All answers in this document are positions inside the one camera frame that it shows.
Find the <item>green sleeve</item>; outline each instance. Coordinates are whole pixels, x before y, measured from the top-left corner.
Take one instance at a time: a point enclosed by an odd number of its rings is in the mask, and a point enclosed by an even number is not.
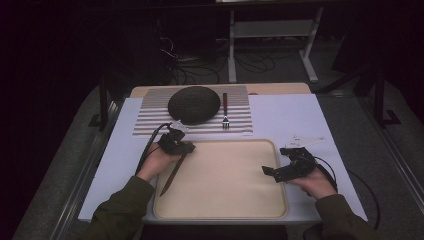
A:
[[[153,191],[148,182],[131,177],[122,190],[97,207],[79,239],[132,239],[141,226]]]
[[[356,216],[343,195],[318,200],[315,206],[322,218],[323,237],[329,239],[382,239],[362,218]]]

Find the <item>wire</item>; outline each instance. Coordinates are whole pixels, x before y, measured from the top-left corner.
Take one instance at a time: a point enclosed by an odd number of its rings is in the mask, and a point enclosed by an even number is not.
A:
[[[334,182],[337,182],[337,180],[336,180],[336,174],[334,173],[334,170],[333,170],[333,168],[331,167],[331,165],[330,165],[327,161],[325,161],[324,159],[322,159],[322,158],[315,157],[315,156],[314,156],[314,158],[316,158],[316,159],[318,159],[318,160],[320,160],[320,161],[324,162],[325,164],[327,164],[327,166],[330,168],[331,172],[333,173],[333,179],[334,179]]]
[[[322,159],[322,158],[319,158],[319,157],[315,157],[314,156],[314,158],[316,158],[316,159],[318,159],[318,160],[320,160],[320,161],[322,161],[322,162],[324,162],[325,164],[327,164],[327,166],[331,169],[331,171],[333,172],[333,176],[334,176],[334,181],[336,181],[336,174],[334,173],[334,170],[333,170],[333,168],[331,167],[331,165],[327,162],[327,161],[325,161],[324,159]],[[375,209],[376,209],[376,211],[377,211],[377,216],[376,216],[376,221],[375,221],[375,224],[374,224],[374,229],[375,230],[377,230],[378,229],[378,226],[380,225],[380,218],[381,218],[381,209],[380,209],[380,204],[378,203],[378,199],[377,199],[377,196],[375,195],[375,193],[374,193],[374,191],[371,189],[371,187],[361,178],[361,177],[359,177],[356,173],[354,173],[354,172],[352,172],[351,170],[349,170],[349,169],[346,169],[346,171],[349,173],[349,174],[352,174],[353,176],[355,176],[359,181],[361,181],[361,183],[368,189],[368,191],[370,192],[370,194],[371,194],[371,196],[372,196],[372,198],[373,198],[373,201],[374,201],[374,203],[375,203]]]
[[[371,189],[371,187],[361,178],[359,177],[356,173],[352,172],[349,169],[346,169],[348,173],[352,174],[353,176],[355,176],[359,181],[361,181],[362,184],[364,184],[364,186],[368,189],[368,191],[370,192],[374,203],[375,203],[375,208],[377,211],[377,216],[376,216],[376,220],[374,223],[374,229],[377,230],[378,226],[380,225],[380,218],[381,218],[381,209],[380,209],[380,204],[378,203],[378,199],[377,196],[375,195],[374,191]]]
[[[149,151],[150,147],[152,146],[153,141],[155,140],[156,136],[158,135],[159,131],[163,128],[163,127],[169,127],[170,124],[169,123],[164,123],[162,125],[160,125],[155,131],[153,131],[152,136],[150,137],[149,141],[146,144],[146,147],[144,148],[143,154],[140,157],[140,161],[138,162],[138,166],[136,168],[135,174],[138,173],[138,171],[140,171],[141,166],[144,163],[144,160],[146,160],[148,153],[147,151]]]
[[[156,150],[158,150],[160,147],[156,147],[155,149],[153,149],[151,152],[149,152],[147,155],[146,155],[146,159],[147,159],[147,157],[150,155],[150,154],[152,154],[154,151],[156,151]]]

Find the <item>knife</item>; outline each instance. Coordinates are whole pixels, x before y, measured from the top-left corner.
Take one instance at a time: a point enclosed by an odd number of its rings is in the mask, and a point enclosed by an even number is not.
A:
[[[165,194],[166,191],[171,186],[171,183],[174,180],[175,175],[177,175],[178,169],[180,169],[180,166],[181,164],[183,164],[186,156],[187,156],[187,153],[183,154],[181,158],[178,160],[177,165],[175,165],[174,170],[172,170],[171,175],[169,175],[168,180],[166,180],[165,186],[163,186],[162,192],[160,193],[159,197],[162,197],[162,195]]]

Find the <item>hand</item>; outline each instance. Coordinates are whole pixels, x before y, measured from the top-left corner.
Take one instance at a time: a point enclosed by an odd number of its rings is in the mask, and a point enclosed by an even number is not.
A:
[[[303,191],[309,193],[316,200],[337,194],[324,173],[315,168],[308,176],[290,180],[289,183],[299,185]]]
[[[150,154],[136,175],[147,182],[150,182],[156,175],[165,170],[171,162],[181,158],[181,155],[169,155],[165,153],[159,147],[158,143],[152,143],[148,153]]]

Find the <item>striped placemat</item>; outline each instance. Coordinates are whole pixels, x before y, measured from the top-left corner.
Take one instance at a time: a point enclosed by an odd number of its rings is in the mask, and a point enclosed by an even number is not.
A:
[[[253,135],[252,118],[250,113],[249,97],[245,86],[208,86],[221,98],[222,94],[228,94],[228,118],[230,128],[222,129],[224,110],[203,124],[187,126],[186,134],[236,134]],[[175,121],[168,113],[169,99],[181,88],[150,89],[140,106],[133,136],[150,137],[154,130],[161,124]]]

